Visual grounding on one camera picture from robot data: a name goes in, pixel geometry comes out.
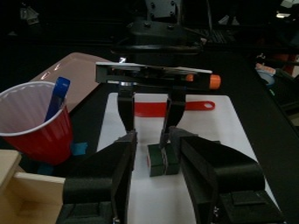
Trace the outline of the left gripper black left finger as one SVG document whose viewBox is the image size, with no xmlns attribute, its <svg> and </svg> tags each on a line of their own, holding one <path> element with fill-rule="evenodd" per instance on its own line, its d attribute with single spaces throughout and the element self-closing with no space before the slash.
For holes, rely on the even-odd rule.
<svg viewBox="0 0 299 224">
<path fill-rule="evenodd" d="M 72 170 L 56 224 L 127 224 L 136 132 L 132 130 Z"/>
</svg>

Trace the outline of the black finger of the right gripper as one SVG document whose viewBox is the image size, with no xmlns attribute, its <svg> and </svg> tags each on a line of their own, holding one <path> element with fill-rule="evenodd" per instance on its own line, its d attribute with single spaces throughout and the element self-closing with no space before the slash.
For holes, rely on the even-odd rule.
<svg viewBox="0 0 299 224">
<path fill-rule="evenodd" d="M 159 147 L 163 148 L 167 145 L 169 139 L 169 128 L 176 126 L 183 118 L 185 108 L 185 89 L 173 88 L 168 93 L 165 103 L 165 113 L 163 120 L 163 130 L 160 135 Z"/>
<path fill-rule="evenodd" d="M 119 86 L 116 105 L 125 131 L 129 132 L 135 129 L 135 90 L 132 86 Z"/>
</svg>

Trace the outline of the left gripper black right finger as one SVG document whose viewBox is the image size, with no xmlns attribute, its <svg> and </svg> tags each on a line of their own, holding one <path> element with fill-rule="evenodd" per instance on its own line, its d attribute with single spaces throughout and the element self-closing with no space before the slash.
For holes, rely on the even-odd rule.
<svg viewBox="0 0 299 224">
<path fill-rule="evenodd" d="M 255 159 L 184 129 L 169 128 L 196 224 L 280 224 Z"/>
</svg>

